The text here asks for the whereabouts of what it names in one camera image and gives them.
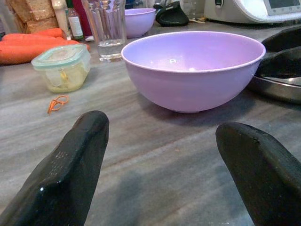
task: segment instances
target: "small purple bowl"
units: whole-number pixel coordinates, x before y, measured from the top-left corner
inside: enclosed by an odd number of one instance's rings
[[[173,32],[126,45],[121,55],[130,79],[147,99],[194,113],[238,95],[255,74],[265,47],[223,32]]]
[[[126,9],[126,29],[128,38],[138,38],[148,32],[155,21],[154,8]]]

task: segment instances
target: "gray countertop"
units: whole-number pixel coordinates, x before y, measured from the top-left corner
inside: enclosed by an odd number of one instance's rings
[[[285,26],[291,24],[156,24],[148,35],[211,30],[261,41]],[[69,103],[51,116],[48,104],[57,95],[31,64],[0,67],[0,212],[76,119],[101,110],[110,136],[86,226],[252,225],[219,155],[215,130],[226,121],[255,126],[301,160],[301,107],[244,90],[215,109],[175,113],[140,95],[124,62],[99,63],[91,46],[93,66],[83,87],[68,93]]]

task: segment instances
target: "food in container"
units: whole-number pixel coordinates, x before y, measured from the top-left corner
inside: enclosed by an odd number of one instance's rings
[[[86,45],[69,45],[52,48],[32,60],[48,89],[54,93],[79,89],[90,71]]]

